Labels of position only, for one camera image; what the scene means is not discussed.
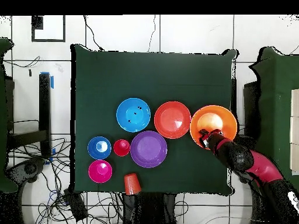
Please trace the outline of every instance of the plastic cup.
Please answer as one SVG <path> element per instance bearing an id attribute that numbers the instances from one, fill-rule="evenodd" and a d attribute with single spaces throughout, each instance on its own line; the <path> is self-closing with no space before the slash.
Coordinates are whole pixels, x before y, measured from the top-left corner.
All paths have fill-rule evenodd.
<path id="1" fill-rule="evenodd" d="M 113 150 L 118 156 L 125 156 L 130 151 L 130 144 L 127 140 L 119 139 L 114 143 Z"/>
<path id="2" fill-rule="evenodd" d="M 105 183 L 112 176 L 112 167 L 105 160 L 96 160 L 89 166 L 88 175 L 95 183 Z"/>
<path id="3" fill-rule="evenodd" d="M 124 176 L 124 188 L 127 195 L 133 195 L 141 191 L 141 187 L 135 173 L 126 174 Z"/>

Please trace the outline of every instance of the red bowl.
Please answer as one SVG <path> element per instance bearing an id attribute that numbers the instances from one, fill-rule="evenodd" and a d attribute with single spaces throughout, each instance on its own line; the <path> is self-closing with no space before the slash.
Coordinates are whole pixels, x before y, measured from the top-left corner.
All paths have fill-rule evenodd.
<path id="1" fill-rule="evenodd" d="M 191 115 L 181 102 L 169 101 L 161 105 L 154 117 L 157 131 L 165 138 L 180 138 L 190 128 Z"/>

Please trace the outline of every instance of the chair wheel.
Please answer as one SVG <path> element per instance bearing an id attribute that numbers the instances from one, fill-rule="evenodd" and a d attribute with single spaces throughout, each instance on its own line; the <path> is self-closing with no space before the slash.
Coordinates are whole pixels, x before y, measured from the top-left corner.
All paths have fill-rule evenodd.
<path id="1" fill-rule="evenodd" d="M 37 180 L 37 176 L 34 176 L 33 178 L 28 179 L 28 183 L 33 183 Z"/>
<path id="2" fill-rule="evenodd" d="M 36 170 L 37 170 L 37 167 L 35 164 L 29 163 L 29 164 L 25 165 L 25 172 L 27 174 L 33 174 L 33 173 L 35 173 Z"/>

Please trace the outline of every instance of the orange bowl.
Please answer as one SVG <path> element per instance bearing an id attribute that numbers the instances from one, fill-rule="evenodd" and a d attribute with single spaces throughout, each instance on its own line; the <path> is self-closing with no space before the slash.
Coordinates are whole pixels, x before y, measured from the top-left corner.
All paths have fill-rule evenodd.
<path id="1" fill-rule="evenodd" d="M 195 143 L 202 147 L 199 142 L 201 129 L 206 129 L 208 132 L 220 129 L 223 136 L 233 140 L 237 134 L 237 121 L 225 107 L 209 105 L 199 109 L 193 115 L 190 123 L 191 137 Z"/>

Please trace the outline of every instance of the white tiled floor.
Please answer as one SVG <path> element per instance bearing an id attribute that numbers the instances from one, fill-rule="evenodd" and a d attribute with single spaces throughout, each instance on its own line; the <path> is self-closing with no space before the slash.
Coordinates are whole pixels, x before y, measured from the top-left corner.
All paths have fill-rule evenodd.
<path id="1" fill-rule="evenodd" d="M 36 37 L 60 39 L 61 16 L 45 16 L 44 30 L 36 30 Z M 95 34 L 96 42 L 106 51 L 139 51 L 146 52 L 152 35 L 150 52 L 165 53 L 207 53 L 221 54 L 233 47 L 239 51 L 237 58 L 237 113 L 240 124 L 244 124 L 244 84 L 256 80 L 256 76 L 248 66 L 256 61 L 260 48 L 275 46 L 279 51 L 289 54 L 299 45 L 299 21 L 294 16 L 274 15 L 124 15 L 124 16 L 88 16 L 87 24 Z M 38 108 L 38 76 L 40 72 L 49 72 L 54 76 L 54 89 L 51 89 L 52 137 L 70 139 L 70 78 L 71 52 L 70 44 L 82 44 L 92 50 L 98 50 L 93 42 L 91 31 L 85 28 L 83 16 L 66 16 L 65 43 L 32 43 L 30 16 L 0 16 L 0 37 L 7 37 L 15 44 L 11 51 L 4 56 L 4 60 L 19 65 L 27 65 L 40 56 L 42 61 L 31 67 L 32 76 L 28 68 L 4 62 L 8 76 L 15 81 L 15 121 L 39 119 Z M 15 124 L 15 132 L 37 130 L 36 122 Z M 15 163 L 24 159 L 15 158 Z M 67 167 L 59 173 L 62 189 L 69 185 L 69 170 Z M 54 174 L 50 165 L 45 165 L 44 175 L 48 186 L 55 190 Z M 184 216 L 176 218 L 178 224 L 248 224 L 252 209 L 250 207 L 251 191 L 248 185 L 242 184 L 235 174 L 232 174 L 232 186 L 235 194 L 230 197 L 208 194 L 186 194 L 185 201 L 189 209 Z M 93 216 L 107 216 L 108 204 L 111 199 L 102 201 L 103 206 L 96 205 L 100 200 L 110 197 L 108 193 L 83 193 L 88 213 Z M 46 180 L 39 175 L 33 184 L 26 184 L 22 204 L 26 224 L 34 224 L 43 210 L 38 208 L 40 203 L 49 199 Z M 179 194 L 176 202 L 183 199 Z M 187 206 L 178 202 L 175 212 L 181 214 Z M 110 215 L 115 214 L 113 207 L 109 208 Z M 51 224 L 66 224 L 51 221 Z M 103 224 L 91 217 L 78 224 Z"/>

